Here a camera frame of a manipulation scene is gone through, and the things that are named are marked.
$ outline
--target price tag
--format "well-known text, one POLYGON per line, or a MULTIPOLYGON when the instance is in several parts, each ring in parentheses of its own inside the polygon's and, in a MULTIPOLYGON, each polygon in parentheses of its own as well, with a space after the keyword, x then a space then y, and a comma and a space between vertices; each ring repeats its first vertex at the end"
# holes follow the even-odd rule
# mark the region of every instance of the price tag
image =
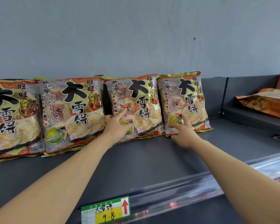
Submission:
POLYGON ((82 224, 100 224, 119 221, 131 217, 128 196, 92 204, 81 208, 82 224))

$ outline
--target left arm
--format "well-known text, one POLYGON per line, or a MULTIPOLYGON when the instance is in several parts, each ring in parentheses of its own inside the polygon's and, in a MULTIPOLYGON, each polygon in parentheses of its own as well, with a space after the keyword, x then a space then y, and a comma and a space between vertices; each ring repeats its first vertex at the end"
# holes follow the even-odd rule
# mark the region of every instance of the left arm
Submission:
POLYGON ((1 223, 65 223, 105 152, 130 129, 106 116, 103 134, 0 209, 1 223))

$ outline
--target forearm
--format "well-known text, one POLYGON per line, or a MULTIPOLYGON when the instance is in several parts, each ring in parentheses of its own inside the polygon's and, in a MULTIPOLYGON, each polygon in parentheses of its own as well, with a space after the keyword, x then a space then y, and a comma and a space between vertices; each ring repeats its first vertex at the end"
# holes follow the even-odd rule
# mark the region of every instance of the forearm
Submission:
POLYGON ((0 209, 0 223, 65 223, 105 151, 99 137, 0 209))
POLYGON ((205 162, 238 214, 247 223, 280 223, 280 183, 207 141, 193 150, 205 162))

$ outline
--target gray wall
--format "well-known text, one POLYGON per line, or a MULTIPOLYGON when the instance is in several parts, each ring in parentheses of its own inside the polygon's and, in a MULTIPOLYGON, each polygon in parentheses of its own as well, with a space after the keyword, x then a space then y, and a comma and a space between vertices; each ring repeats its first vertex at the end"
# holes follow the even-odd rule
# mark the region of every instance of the gray wall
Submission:
POLYGON ((280 0, 0 0, 0 78, 195 70, 279 74, 280 0))

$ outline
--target rice cracker package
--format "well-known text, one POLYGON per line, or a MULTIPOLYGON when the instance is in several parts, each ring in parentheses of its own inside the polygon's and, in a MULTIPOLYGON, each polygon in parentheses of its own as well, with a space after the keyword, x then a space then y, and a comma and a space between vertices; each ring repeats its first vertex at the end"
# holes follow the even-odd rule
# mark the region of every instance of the rice cracker package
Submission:
POLYGON ((0 80, 0 161, 44 151, 38 91, 33 80, 0 80))
POLYGON ((166 136, 178 133, 169 125, 184 124, 182 116, 190 120, 195 131, 212 130, 205 110, 200 72, 185 72, 157 76, 161 95, 166 136))
POLYGON ((121 79, 107 76, 102 78, 111 98, 113 115, 117 115, 126 107, 127 113, 120 124, 132 125, 120 143, 165 133, 156 74, 121 79))
POLYGON ((97 138, 105 127, 101 77, 40 79, 44 156, 78 150, 97 138))
POLYGON ((280 118, 280 90, 262 89, 250 96, 236 96, 239 102, 249 108, 280 118))

